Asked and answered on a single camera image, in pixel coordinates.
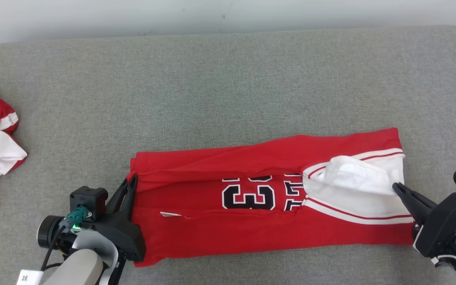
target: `gray fabric surface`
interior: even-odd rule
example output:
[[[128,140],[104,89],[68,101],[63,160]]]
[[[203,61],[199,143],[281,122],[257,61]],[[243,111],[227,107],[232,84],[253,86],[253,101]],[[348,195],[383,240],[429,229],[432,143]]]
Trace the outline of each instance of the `gray fabric surface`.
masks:
[[[456,27],[6,44],[0,97],[18,113],[15,138],[29,152],[0,178],[4,285],[40,267],[41,220],[67,213],[78,186],[112,193],[137,151],[395,126],[407,184],[437,202],[456,191]],[[130,263],[121,279],[203,283],[422,285],[456,276],[411,247],[349,245]]]

